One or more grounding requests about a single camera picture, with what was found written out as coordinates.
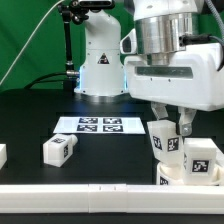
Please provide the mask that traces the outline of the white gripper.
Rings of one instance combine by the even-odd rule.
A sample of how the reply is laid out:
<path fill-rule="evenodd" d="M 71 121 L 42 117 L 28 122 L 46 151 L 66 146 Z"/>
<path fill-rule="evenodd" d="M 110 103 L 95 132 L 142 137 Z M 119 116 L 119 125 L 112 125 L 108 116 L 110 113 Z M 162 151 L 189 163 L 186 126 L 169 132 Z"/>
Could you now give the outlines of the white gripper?
<path fill-rule="evenodd" d="M 125 73 L 129 93 L 133 98 L 153 101 L 151 109 L 157 120 L 168 117 L 165 104 L 180 106 L 179 132 L 189 136 L 195 109 L 224 108 L 224 67 L 218 70 L 221 56 L 217 43 L 188 45 L 184 51 L 170 54 L 168 66 L 149 66 L 146 56 L 128 56 Z"/>

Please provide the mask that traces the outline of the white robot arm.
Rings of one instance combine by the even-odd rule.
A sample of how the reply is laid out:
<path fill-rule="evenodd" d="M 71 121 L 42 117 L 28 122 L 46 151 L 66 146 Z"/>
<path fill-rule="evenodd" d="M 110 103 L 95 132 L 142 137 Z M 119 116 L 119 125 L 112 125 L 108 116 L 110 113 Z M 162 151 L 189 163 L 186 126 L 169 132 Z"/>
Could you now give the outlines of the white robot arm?
<path fill-rule="evenodd" d="M 224 41 L 199 34 L 197 16 L 211 0 L 125 0 L 134 28 L 91 9 L 85 21 L 86 59 L 78 92 L 97 99 L 122 91 L 151 103 L 155 116 L 180 113 L 179 133 L 192 132 L 198 110 L 224 108 Z"/>

